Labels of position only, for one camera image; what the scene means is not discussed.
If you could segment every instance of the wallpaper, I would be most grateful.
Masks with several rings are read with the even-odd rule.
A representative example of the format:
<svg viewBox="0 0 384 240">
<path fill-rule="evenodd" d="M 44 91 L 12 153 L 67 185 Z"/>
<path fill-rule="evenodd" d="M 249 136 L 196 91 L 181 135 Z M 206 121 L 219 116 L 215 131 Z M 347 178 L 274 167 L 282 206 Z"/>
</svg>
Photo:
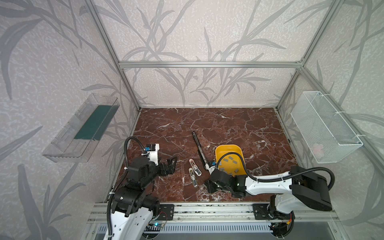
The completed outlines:
<svg viewBox="0 0 384 240">
<path fill-rule="evenodd" d="M 120 61 L 299 61 L 332 1 L 94 2 Z M 125 71 L 142 106 L 250 107 L 275 106 L 291 70 Z"/>
<path fill-rule="evenodd" d="M 141 68 L 126 71 L 141 106 L 276 106 L 292 68 Z"/>
<path fill-rule="evenodd" d="M 330 190 L 335 209 L 350 240 L 379 240 L 384 235 L 384 178 L 361 149 L 340 162 L 318 164 L 297 128 L 290 113 L 303 91 L 314 91 L 304 77 L 299 77 L 286 101 L 279 109 L 282 120 L 291 134 L 302 165 L 327 167 L 336 177 Z"/>
<path fill-rule="evenodd" d="M 384 155 L 384 1 L 353 3 L 342 5 L 306 68 Z"/>
<path fill-rule="evenodd" d="M 82 1 L 0 1 L 0 239 L 79 239 L 137 111 Z M 42 156 L 91 94 L 121 106 L 87 163 Z"/>
</svg>

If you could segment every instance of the yellow plastic bin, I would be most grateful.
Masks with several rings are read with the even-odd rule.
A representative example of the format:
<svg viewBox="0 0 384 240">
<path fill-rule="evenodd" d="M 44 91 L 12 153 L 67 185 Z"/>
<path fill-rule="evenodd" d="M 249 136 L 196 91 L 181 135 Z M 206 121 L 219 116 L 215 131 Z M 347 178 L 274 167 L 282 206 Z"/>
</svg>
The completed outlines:
<svg viewBox="0 0 384 240">
<path fill-rule="evenodd" d="M 244 159 L 243 152 L 241 148 L 234 144 L 220 145 L 215 150 L 216 163 L 217 161 L 226 153 L 235 152 L 240 154 L 240 156 Z M 225 156 L 218 166 L 220 171 L 225 171 L 229 175 L 245 175 L 245 170 L 240 158 L 235 154 L 229 154 Z"/>
</svg>

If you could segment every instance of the robotic arm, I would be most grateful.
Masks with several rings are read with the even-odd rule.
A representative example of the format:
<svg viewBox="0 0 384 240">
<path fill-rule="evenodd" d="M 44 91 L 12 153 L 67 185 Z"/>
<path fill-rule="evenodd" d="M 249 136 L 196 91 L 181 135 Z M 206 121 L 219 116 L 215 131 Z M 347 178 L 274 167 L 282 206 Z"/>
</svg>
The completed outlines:
<svg viewBox="0 0 384 240">
<path fill-rule="evenodd" d="M 145 195 L 145 189 L 157 176 L 173 174 L 176 167 L 176 157 L 168 159 L 167 164 L 158 163 L 158 144 L 149 144 L 146 148 L 142 146 L 142 155 L 135 158 L 129 165 L 127 160 L 127 143 L 129 139 L 137 141 L 142 146 L 133 137 L 128 138 L 124 144 L 125 172 L 109 197 L 107 208 L 108 233 L 105 235 L 104 240 L 140 239 L 148 223 L 160 213 L 158 198 Z M 198 140 L 196 143 L 200 156 L 204 156 Z M 217 168 L 220 161 L 230 154 L 240 157 L 246 175 L 231 176 Z M 275 225 L 275 228 L 272 224 L 271 230 L 273 230 L 275 236 L 284 237 L 290 232 L 293 222 L 289 229 L 287 226 L 294 219 L 294 210 L 306 210 L 308 208 L 320 211 L 332 210 L 329 190 L 334 184 L 334 175 L 327 168 L 304 169 L 293 166 L 290 171 L 277 175 L 252 176 L 247 171 L 243 158 L 235 152 L 224 154 L 215 165 L 209 163 L 205 156 L 202 157 L 202 161 L 206 170 L 210 173 L 210 179 L 205 182 L 209 193 L 220 190 L 230 192 L 236 198 L 264 193 L 278 194 L 271 196 L 267 209 L 260 209 L 261 216 L 265 220 L 288 220 L 287 223 L 280 222 Z M 327 171 L 330 174 L 331 181 L 328 186 L 323 176 L 313 173 L 313 171 L 317 170 Z M 125 178 L 127 178 L 127 184 L 118 189 Z"/>
</svg>

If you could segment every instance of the white wire mesh basket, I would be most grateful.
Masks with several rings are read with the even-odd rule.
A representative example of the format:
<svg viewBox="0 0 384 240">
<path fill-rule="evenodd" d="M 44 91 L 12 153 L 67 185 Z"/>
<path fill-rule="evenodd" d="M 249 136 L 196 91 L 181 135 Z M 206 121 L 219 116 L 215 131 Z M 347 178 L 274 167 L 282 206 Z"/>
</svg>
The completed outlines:
<svg viewBox="0 0 384 240">
<path fill-rule="evenodd" d="M 291 116 L 318 163 L 339 162 L 362 146 L 340 112 L 319 91 L 303 92 Z"/>
</svg>

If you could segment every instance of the brown marble board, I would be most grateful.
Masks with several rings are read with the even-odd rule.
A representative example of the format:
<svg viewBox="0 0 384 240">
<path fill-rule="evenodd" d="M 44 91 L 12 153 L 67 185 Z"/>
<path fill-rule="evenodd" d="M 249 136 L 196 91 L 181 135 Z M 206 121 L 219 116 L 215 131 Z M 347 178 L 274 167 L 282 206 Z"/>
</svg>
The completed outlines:
<svg viewBox="0 0 384 240">
<path fill-rule="evenodd" d="M 203 168 L 192 131 L 204 149 L 207 159 L 214 160 L 215 148 L 221 144 L 236 144 L 243 151 L 247 169 L 253 175 L 278 174 L 297 165 L 292 149 L 273 108 L 151 108 L 143 109 L 134 137 L 144 146 L 160 144 L 162 161 L 178 157 L 173 175 L 158 177 L 153 196 L 161 202 L 196 201 L 269 201 L 271 194 L 233 198 L 230 193 L 207 193 L 203 183 L 209 172 Z M 141 154 L 136 142 L 128 148 L 130 160 Z M 194 188 L 188 172 L 189 159 L 202 171 L 196 176 Z"/>
</svg>

